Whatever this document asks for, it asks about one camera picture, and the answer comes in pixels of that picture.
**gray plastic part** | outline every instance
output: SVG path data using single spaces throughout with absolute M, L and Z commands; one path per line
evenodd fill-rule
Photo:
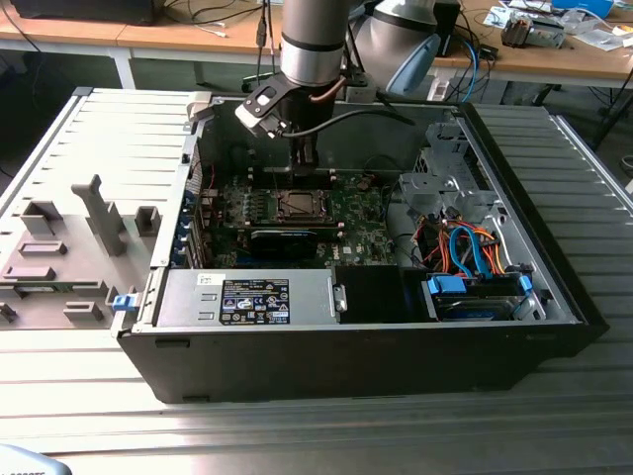
M 160 230 L 160 214 L 155 206 L 139 206 L 135 216 L 138 235 L 145 237 L 158 236 Z
M 18 251 L 25 257 L 56 256 L 66 254 L 68 249 L 60 240 L 27 240 L 20 245 Z
M 108 295 L 108 286 L 100 280 L 93 285 L 73 285 L 72 291 L 80 297 L 105 297 Z
M 3 277 L 15 280 L 52 280 L 55 278 L 55 271 L 52 270 L 52 267 L 11 266 Z
M 111 306 L 114 303 L 114 301 L 115 301 L 115 299 L 117 298 L 118 295 L 119 295 L 119 291 L 113 285 L 112 287 L 110 287 L 110 290 L 108 291 L 108 294 L 106 295 L 105 304 L 107 306 Z
M 120 255 L 126 250 L 125 244 L 119 238 L 119 230 L 123 222 L 114 203 L 107 206 L 99 193 L 101 178 L 94 175 L 87 185 L 71 185 L 70 189 L 83 201 L 92 226 L 101 238 L 103 246 L 109 255 Z
M 22 299 L 24 295 L 14 285 L 0 285 L 0 299 Z
M 73 96 L 89 96 L 90 94 L 92 94 L 94 87 L 85 87 L 85 86 L 78 86 L 75 87 L 75 90 L 72 91 L 72 95 Z
M 17 316 L 18 314 L 16 314 L 16 311 L 13 310 L 9 305 L 5 304 L 4 302 L 0 302 L 0 317 L 11 324 L 14 320 L 16 320 Z
M 103 319 L 101 310 L 94 302 L 66 302 L 63 314 L 72 322 L 99 322 Z
M 55 205 L 50 201 L 32 201 L 20 218 L 29 233 L 35 237 L 54 236 L 48 222 L 62 219 Z

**connector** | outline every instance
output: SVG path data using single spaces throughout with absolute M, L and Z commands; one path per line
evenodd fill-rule
M 266 34 L 267 28 L 265 17 L 260 18 L 259 24 L 257 25 L 257 35 L 255 37 L 258 48 L 264 48 L 266 46 L 266 40 L 268 38 Z

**sticker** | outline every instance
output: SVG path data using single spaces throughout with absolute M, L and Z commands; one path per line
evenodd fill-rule
M 290 285 L 286 279 L 225 280 L 222 325 L 287 325 Z
M 234 310 L 235 309 L 235 299 L 223 299 L 222 300 L 222 308 L 223 310 Z
M 226 279 L 226 274 L 198 274 L 196 285 L 222 285 Z
M 237 307 L 240 310 L 250 310 L 253 308 L 253 299 L 237 299 Z

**blue latch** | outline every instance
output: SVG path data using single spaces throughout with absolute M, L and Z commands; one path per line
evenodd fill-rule
M 120 294 L 112 302 L 115 312 L 135 312 L 140 307 L 140 294 Z
M 428 281 L 428 291 L 434 294 L 465 294 L 464 279 L 456 275 L 434 275 Z
M 521 287 L 523 288 L 523 292 L 525 292 L 526 294 L 529 294 L 530 292 L 532 292 L 532 281 L 527 275 L 521 275 L 518 278 L 518 283 L 521 284 Z

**side panel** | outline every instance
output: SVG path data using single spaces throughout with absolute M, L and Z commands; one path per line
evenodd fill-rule
M 165 403 L 369 397 L 509 389 L 574 356 L 581 326 L 129 334 L 119 343 Z

